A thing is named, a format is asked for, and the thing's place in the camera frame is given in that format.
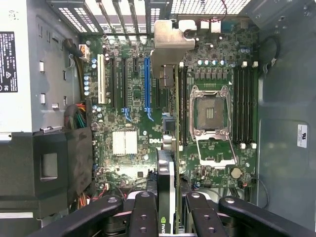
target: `cpu socket bracket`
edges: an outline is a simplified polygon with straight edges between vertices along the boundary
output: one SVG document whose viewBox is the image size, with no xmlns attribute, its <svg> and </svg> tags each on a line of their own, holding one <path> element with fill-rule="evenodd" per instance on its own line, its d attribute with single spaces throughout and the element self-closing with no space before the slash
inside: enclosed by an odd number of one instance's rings
<svg viewBox="0 0 316 237">
<path fill-rule="evenodd" d="M 226 123 L 224 123 L 224 117 L 223 117 L 223 121 L 222 121 L 223 126 L 217 127 L 215 129 L 201 129 L 199 128 L 199 126 L 196 126 L 195 102 L 198 99 L 210 98 L 210 97 L 213 98 L 213 100 L 226 101 L 226 111 L 227 111 Z M 237 158 L 234 153 L 232 142 L 229 137 L 229 134 L 231 133 L 231 129 L 232 129 L 232 122 L 231 122 L 231 96 L 230 96 L 228 87 L 223 86 L 221 90 L 199 90 L 199 88 L 196 85 L 194 85 L 190 93 L 189 106 L 190 106 L 189 107 L 190 134 L 191 134 L 192 139 L 196 141 L 197 143 L 197 151 L 198 151 L 200 165 L 209 165 L 216 169 L 225 168 L 226 165 L 230 165 L 230 164 L 235 165 L 237 163 Z M 214 111 L 214 109 L 212 109 L 211 112 L 206 112 L 206 111 L 204 112 L 211 113 L 212 116 L 214 116 L 214 113 L 219 113 L 217 111 Z M 202 159 L 198 142 L 202 140 L 208 140 L 210 138 L 213 138 L 215 140 L 229 141 L 230 147 L 234 156 L 233 159 L 231 160 L 223 159 L 220 162 L 216 162 L 214 160 Z"/>
</svg>

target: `white pci slot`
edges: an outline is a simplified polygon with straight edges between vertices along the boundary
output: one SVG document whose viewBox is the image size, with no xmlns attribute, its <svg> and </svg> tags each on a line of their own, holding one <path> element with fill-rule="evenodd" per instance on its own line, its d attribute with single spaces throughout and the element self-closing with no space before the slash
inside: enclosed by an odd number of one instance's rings
<svg viewBox="0 0 316 237">
<path fill-rule="evenodd" d="M 105 67 L 104 55 L 98 54 L 98 102 L 105 104 Z"/>
</svg>

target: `cpu socket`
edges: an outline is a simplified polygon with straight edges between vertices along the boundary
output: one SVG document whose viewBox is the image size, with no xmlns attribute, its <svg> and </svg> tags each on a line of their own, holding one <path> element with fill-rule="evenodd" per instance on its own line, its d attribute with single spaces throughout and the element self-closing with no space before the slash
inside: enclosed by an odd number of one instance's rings
<svg viewBox="0 0 316 237">
<path fill-rule="evenodd" d="M 231 132 L 231 96 L 227 86 L 221 90 L 199 90 L 196 85 L 190 93 L 190 134 L 197 142 L 197 150 L 201 165 L 210 165 L 214 168 L 225 168 L 235 164 L 236 159 L 204 160 L 201 157 L 198 141 L 215 140 L 230 141 Z"/>
</svg>

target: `white sticker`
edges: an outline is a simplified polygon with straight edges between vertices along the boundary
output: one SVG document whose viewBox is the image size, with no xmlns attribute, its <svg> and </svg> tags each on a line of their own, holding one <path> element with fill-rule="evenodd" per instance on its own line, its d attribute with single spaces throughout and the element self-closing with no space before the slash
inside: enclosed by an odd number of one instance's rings
<svg viewBox="0 0 316 237">
<path fill-rule="evenodd" d="M 297 125 L 297 146 L 307 147 L 307 125 Z"/>
</svg>

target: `warning label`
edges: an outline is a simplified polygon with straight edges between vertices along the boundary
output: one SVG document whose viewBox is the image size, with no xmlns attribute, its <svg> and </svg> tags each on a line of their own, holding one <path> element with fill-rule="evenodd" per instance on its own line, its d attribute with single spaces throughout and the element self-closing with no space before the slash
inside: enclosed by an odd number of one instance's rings
<svg viewBox="0 0 316 237">
<path fill-rule="evenodd" d="M 0 93 L 18 92 L 14 32 L 0 32 Z"/>
</svg>

